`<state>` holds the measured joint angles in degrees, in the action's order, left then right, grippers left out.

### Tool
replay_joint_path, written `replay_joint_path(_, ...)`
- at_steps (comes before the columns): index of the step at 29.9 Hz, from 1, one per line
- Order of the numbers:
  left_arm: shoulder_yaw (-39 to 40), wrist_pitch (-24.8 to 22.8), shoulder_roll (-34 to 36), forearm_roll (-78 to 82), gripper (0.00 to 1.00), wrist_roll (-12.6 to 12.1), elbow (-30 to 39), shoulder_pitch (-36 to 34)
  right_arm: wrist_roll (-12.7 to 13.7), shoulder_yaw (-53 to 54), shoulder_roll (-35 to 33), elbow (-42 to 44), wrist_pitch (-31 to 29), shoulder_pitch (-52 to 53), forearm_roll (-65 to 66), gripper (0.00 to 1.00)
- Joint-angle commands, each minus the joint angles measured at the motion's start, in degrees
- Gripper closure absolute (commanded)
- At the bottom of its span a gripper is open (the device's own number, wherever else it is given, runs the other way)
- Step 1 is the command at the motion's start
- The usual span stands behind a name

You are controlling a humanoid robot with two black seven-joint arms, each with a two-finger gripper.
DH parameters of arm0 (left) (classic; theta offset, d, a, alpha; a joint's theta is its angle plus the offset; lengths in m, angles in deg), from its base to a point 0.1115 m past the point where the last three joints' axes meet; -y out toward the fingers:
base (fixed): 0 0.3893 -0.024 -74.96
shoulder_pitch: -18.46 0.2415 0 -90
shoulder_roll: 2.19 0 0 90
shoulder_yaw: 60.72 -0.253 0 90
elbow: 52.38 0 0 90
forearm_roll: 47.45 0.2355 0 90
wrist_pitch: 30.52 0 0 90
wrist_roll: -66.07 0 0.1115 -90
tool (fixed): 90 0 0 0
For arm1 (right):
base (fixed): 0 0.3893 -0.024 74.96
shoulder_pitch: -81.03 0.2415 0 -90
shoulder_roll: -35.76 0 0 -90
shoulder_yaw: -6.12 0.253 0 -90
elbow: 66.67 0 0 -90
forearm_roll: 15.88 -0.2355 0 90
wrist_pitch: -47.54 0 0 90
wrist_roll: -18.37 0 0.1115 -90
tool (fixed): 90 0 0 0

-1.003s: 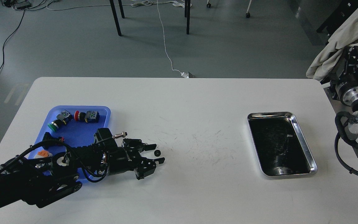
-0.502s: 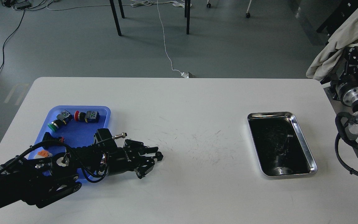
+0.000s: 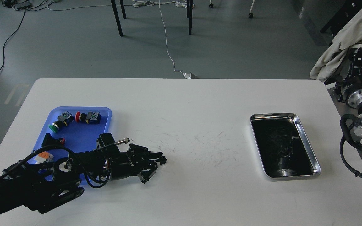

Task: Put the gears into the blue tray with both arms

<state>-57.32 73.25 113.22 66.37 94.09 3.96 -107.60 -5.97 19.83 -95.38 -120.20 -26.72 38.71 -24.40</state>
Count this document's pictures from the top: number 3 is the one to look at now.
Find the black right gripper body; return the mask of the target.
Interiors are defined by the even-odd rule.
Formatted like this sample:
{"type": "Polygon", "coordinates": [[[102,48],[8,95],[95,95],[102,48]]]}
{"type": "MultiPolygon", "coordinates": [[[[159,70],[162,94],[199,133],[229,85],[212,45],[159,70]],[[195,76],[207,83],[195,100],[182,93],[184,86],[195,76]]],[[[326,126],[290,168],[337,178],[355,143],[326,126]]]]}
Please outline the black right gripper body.
{"type": "Polygon", "coordinates": [[[352,109],[362,104],[362,75],[348,75],[337,82],[333,93],[338,102],[346,103],[352,109]]]}

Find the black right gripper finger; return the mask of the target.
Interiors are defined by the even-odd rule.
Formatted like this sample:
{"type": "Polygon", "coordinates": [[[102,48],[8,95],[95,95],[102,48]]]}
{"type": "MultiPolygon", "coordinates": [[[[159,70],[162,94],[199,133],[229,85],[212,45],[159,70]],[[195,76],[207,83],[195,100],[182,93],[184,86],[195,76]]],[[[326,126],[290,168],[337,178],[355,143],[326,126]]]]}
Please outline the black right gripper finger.
{"type": "Polygon", "coordinates": [[[351,61],[348,82],[362,83],[362,48],[349,49],[348,59],[351,61]]]}

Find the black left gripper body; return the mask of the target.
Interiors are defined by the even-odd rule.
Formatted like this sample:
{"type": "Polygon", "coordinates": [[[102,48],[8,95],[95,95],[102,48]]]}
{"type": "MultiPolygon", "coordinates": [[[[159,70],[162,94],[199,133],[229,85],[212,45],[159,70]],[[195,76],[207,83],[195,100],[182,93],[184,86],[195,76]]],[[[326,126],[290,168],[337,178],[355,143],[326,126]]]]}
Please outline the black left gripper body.
{"type": "Polygon", "coordinates": [[[109,156],[110,180],[138,176],[143,169],[144,155],[134,152],[119,152],[109,156]]]}

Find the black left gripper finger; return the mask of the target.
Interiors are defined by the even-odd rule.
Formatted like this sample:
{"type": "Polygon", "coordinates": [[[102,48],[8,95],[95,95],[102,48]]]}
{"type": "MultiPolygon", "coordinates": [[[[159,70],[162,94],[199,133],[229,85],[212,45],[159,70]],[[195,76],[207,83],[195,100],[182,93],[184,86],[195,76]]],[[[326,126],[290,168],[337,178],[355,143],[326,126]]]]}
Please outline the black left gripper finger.
{"type": "Polygon", "coordinates": [[[137,173],[137,177],[139,177],[142,183],[147,183],[150,178],[156,173],[158,169],[157,163],[151,163],[146,168],[142,169],[139,173],[137,173]]]}
{"type": "Polygon", "coordinates": [[[162,152],[154,153],[148,150],[147,147],[129,144],[128,148],[128,163],[130,166],[136,166],[139,163],[147,163],[148,161],[154,161],[164,165],[167,162],[167,158],[162,152]]]}

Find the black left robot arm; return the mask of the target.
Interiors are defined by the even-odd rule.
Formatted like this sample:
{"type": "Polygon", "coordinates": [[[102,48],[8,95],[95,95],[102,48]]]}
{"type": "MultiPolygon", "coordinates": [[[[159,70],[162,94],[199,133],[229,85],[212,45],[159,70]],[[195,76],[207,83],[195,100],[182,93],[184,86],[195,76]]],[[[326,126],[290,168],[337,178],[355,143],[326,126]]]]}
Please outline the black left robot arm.
{"type": "Polygon", "coordinates": [[[167,161],[162,152],[133,143],[126,152],[110,133],[97,138],[94,150],[75,153],[62,145],[46,145],[3,170],[0,176],[0,215],[20,206],[43,214],[84,193],[82,176],[95,189],[111,180],[138,176],[146,183],[167,161]]]}

